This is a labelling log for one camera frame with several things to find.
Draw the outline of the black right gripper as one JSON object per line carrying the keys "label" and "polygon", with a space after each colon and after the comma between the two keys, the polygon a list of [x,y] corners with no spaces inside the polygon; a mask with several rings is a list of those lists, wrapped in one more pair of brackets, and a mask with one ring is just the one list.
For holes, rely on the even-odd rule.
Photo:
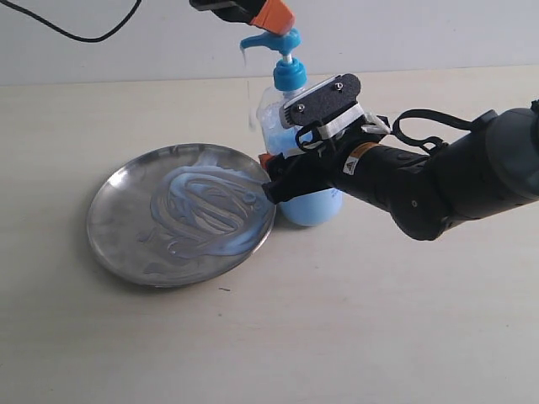
{"label": "black right gripper", "polygon": [[269,175],[269,181],[262,185],[262,190],[275,205],[331,188],[367,204],[378,205],[373,177],[360,168],[356,160],[352,162],[352,173],[344,171],[350,153],[363,144],[377,146],[379,135],[354,126],[343,135],[323,142],[314,151],[293,157],[259,154],[259,164]]}

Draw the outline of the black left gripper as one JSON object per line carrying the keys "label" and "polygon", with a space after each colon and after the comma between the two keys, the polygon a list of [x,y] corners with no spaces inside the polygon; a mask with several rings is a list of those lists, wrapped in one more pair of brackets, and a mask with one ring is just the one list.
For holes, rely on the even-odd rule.
{"label": "black left gripper", "polygon": [[249,24],[275,35],[286,35],[296,16],[281,0],[189,0],[200,12],[211,11],[229,23]]}

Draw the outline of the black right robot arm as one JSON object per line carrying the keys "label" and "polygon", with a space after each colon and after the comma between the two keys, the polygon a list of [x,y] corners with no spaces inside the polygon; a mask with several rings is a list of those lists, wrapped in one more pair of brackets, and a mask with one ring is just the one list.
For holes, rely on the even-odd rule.
{"label": "black right robot arm", "polygon": [[416,140],[394,124],[391,132],[403,143],[395,148],[382,144],[385,117],[361,116],[311,151],[265,158],[268,200],[279,204],[338,189],[386,211],[419,241],[537,201],[537,103],[471,121],[429,109],[411,109],[405,117],[448,125],[464,136],[452,143],[435,136]]}

